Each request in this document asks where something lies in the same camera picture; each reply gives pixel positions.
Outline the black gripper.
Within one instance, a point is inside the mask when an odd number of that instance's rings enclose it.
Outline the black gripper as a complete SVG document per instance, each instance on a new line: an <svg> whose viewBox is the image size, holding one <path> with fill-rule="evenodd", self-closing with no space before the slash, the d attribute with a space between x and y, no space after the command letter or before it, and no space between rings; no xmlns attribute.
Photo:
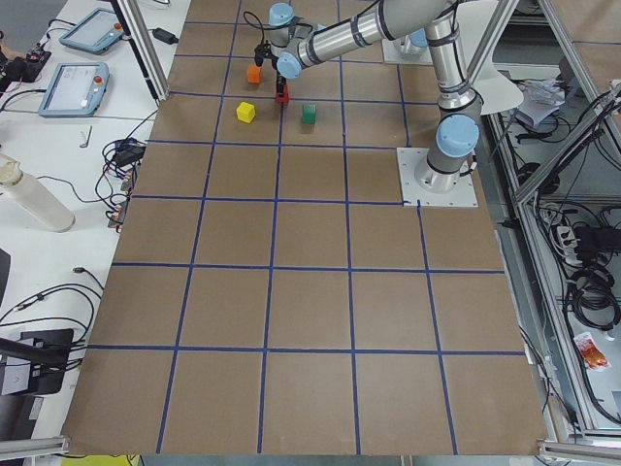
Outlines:
<svg viewBox="0 0 621 466"><path fill-rule="evenodd" d="M284 76L282 76L280 73L277 73L277 90L284 90L283 103L289 102L289 92L286 89L286 87L287 87L287 79ZM277 91L276 101L278 103L282 103L282 92Z"/></svg>

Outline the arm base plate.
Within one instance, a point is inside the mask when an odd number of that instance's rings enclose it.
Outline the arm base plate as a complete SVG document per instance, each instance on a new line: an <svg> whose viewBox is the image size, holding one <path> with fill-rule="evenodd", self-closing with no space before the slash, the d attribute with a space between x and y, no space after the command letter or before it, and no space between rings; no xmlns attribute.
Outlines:
<svg viewBox="0 0 621 466"><path fill-rule="evenodd" d="M431 66L432 59L428 47L418 47L409 38L381 42L383 62L389 64Z"/></svg>
<svg viewBox="0 0 621 466"><path fill-rule="evenodd" d="M454 174L431 169L427 148L397 148L399 178L404 207L473 209L478 202L468 163Z"/></svg>

